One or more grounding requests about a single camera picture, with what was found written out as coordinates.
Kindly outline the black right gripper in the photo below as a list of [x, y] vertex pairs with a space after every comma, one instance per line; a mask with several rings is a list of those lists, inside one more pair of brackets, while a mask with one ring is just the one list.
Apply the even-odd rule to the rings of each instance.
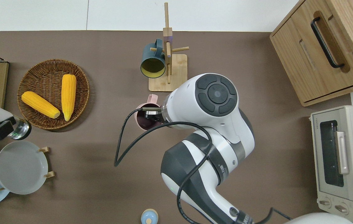
[[147, 119], [149, 120], [150, 124], [164, 123], [162, 112], [160, 111], [147, 111]]

